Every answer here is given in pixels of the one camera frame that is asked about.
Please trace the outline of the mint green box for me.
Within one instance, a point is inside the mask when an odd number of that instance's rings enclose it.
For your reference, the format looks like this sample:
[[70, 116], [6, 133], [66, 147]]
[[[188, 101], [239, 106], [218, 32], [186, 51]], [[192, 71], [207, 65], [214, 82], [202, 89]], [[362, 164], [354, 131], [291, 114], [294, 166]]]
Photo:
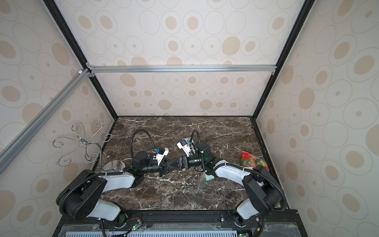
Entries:
[[209, 182], [209, 181], [215, 179], [215, 177], [214, 177], [213, 175], [207, 175], [207, 174], [205, 174], [205, 173], [204, 173], [203, 175], [204, 175], [204, 178], [205, 178], [205, 181], [206, 181], [206, 182]]

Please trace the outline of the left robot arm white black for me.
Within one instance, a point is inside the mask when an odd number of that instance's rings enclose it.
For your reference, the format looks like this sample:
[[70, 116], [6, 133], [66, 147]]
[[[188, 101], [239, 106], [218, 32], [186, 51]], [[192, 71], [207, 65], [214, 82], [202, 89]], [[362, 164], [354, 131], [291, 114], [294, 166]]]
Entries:
[[167, 148], [156, 149], [150, 165], [147, 152], [138, 152], [132, 159], [132, 165], [121, 172], [94, 173], [88, 169], [81, 172], [56, 199], [59, 212], [75, 220], [96, 218], [123, 221], [121, 207], [101, 200], [101, 195], [107, 191], [136, 187], [143, 181], [145, 173], [163, 169], [163, 158], [168, 153]]

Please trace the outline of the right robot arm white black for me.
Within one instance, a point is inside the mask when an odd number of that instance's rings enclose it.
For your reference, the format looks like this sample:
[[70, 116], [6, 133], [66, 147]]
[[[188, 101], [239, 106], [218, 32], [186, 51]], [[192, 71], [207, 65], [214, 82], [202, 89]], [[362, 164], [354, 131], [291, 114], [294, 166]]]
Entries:
[[220, 160], [213, 156], [204, 140], [193, 143], [192, 140], [183, 139], [177, 147], [186, 154], [177, 159], [179, 170], [201, 167], [206, 175], [225, 178], [245, 188], [248, 199], [234, 210], [236, 222], [245, 222], [257, 214], [264, 216], [287, 209], [284, 190], [264, 166], [248, 168]]

